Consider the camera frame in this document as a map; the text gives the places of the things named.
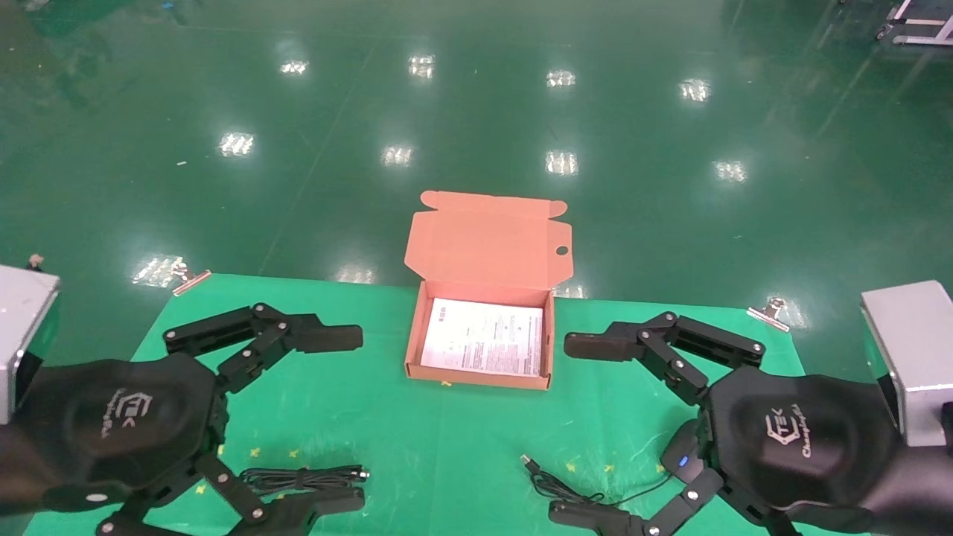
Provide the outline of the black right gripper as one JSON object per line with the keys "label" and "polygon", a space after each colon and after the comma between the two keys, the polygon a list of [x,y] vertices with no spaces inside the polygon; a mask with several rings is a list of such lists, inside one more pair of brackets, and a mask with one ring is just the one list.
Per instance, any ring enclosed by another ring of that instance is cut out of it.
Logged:
{"label": "black right gripper", "polygon": [[[700,456],[724,480],[721,498],[742,514],[864,514],[903,448],[878,386],[766,373],[761,342],[671,311],[612,322],[601,334],[569,332],[563,350],[640,363],[678,399],[701,405]],[[683,352],[736,370],[709,390]]]}

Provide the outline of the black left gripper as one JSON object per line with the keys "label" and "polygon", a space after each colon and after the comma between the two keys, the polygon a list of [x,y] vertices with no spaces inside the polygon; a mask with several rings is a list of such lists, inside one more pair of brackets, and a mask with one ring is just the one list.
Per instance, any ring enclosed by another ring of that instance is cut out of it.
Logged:
{"label": "black left gripper", "polygon": [[[173,327],[163,339],[170,356],[153,362],[39,369],[2,427],[4,516],[123,503],[99,523],[98,535],[180,535],[148,525],[145,516],[200,476],[240,516],[229,535],[307,535],[320,517],[363,508],[359,488],[262,502],[209,454],[224,441],[224,392],[241,392],[293,351],[357,350],[359,325],[324,325],[316,313],[255,303]],[[216,377],[194,359],[238,343],[242,349],[219,364]]]}

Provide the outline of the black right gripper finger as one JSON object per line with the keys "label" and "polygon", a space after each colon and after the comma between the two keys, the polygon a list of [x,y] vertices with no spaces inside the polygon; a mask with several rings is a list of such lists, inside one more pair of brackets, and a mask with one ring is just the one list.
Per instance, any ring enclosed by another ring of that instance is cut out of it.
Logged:
{"label": "black right gripper finger", "polygon": [[558,525],[582,527],[599,535],[674,535],[715,497],[722,498],[753,525],[770,535],[790,535],[791,471],[760,469],[739,479],[718,469],[702,469],[684,490],[649,519],[617,508],[616,503],[552,501],[549,516]]}

